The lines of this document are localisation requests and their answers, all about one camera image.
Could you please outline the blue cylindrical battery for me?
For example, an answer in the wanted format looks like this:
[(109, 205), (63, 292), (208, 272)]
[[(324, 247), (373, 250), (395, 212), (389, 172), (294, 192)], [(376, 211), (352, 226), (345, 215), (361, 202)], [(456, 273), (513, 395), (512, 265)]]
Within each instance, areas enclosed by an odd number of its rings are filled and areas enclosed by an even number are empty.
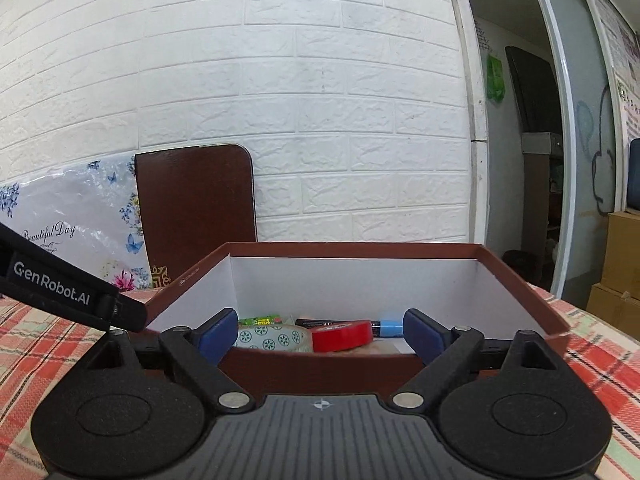
[(372, 334), (376, 338), (402, 338), (404, 330), (401, 321), (372, 321)]

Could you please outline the black small object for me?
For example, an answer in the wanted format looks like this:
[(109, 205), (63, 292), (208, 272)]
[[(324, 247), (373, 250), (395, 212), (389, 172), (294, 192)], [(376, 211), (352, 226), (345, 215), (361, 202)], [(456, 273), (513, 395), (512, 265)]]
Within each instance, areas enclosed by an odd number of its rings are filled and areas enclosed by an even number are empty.
[(296, 318), (295, 325), (306, 328), (306, 330), (313, 330), (314, 328), (337, 326), (337, 325), (339, 326), (363, 325), (371, 328), (372, 322), (370, 320), (344, 321), (344, 320), (317, 320), (316, 318)]

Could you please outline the green snack packet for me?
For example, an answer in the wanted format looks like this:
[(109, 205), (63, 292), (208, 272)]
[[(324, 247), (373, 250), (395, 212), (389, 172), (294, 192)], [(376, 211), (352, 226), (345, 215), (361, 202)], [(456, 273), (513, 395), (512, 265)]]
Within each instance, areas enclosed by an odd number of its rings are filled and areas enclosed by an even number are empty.
[(240, 318), (239, 326), (264, 326), (281, 324), (282, 318), (277, 314), (254, 316), (254, 318)]

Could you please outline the red electrical tape roll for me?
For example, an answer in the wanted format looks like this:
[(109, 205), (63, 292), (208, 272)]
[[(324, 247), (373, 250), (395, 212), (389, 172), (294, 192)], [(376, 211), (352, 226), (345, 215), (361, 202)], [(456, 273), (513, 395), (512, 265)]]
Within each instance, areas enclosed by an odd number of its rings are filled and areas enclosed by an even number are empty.
[(370, 321), (348, 321), (311, 328), (314, 352), (328, 353), (352, 350), (373, 341)]

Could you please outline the plaid tablecloth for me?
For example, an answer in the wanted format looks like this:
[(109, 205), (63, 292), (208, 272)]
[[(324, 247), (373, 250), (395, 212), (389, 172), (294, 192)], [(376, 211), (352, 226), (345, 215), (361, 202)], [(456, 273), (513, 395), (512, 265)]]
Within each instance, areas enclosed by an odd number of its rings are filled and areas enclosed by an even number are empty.
[[(537, 287), (570, 326), (565, 361), (612, 416), (612, 440), (601, 479), (639, 477), (639, 343), (596, 316)], [(101, 334), (50, 314), (1, 300), (1, 477), (42, 479), (32, 444), (32, 412)]]

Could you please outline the brown cardboard box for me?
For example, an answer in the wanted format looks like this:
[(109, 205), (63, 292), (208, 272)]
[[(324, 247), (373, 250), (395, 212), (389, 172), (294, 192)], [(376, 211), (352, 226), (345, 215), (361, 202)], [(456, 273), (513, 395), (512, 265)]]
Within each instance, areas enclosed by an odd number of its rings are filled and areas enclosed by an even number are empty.
[[(196, 327), (224, 308), (242, 318), (398, 321), (416, 308), (489, 339), (534, 330), (558, 353), (568, 326), (488, 249), (447, 243), (233, 243), (143, 294), (149, 329)], [(414, 354), (233, 349), (221, 370), (255, 398), (270, 393), (389, 396), (422, 367)]]

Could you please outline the stacked cardboard boxes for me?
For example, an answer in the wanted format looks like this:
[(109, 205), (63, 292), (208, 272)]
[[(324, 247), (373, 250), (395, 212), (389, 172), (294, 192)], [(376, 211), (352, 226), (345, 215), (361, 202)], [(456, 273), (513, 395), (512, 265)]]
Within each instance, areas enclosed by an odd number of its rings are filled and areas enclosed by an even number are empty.
[(614, 212), (601, 281), (591, 287), (587, 311), (621, 332), (639, 339), (639, 216)]

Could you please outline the green hanging item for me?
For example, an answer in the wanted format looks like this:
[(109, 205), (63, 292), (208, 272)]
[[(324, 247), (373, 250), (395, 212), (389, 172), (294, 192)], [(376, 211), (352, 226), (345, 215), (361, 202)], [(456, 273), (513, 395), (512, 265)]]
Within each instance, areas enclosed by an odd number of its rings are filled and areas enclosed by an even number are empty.
[(502, 63), (492, 54), (488, 54), (486, 60), (486, 92), (487, 99), (497, 104), (506, 96)]

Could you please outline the dark hanging board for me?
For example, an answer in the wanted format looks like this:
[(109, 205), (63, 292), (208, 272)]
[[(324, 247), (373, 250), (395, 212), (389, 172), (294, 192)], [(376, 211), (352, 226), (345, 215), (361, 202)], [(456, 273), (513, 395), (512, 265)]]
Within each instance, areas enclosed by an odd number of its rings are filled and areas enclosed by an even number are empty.
[(506, 47), (518, 114), (525, 133), (561, 133), (558, 85), (549, 62), (518, 47)]

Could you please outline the white door frame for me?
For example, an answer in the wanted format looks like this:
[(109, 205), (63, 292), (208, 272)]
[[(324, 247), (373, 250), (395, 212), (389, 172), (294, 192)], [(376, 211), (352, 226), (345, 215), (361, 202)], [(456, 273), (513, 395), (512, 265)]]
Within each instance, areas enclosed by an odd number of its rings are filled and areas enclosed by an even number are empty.
[(558, 105), (554, 118), (554, 133), (562, 140), (562, 216), (558, 252), (551, 291), (559, 299), (579, 307), (584, 299), (582, 282), (577, 276), (575, 245), (578, 199), (578, 140), (575, 105), (578, 97), (577, 62), (570, 52), (576, 46), (572, 38), (572, 19), (579, 9), (576, 0), (537, 0), (551, 52)]

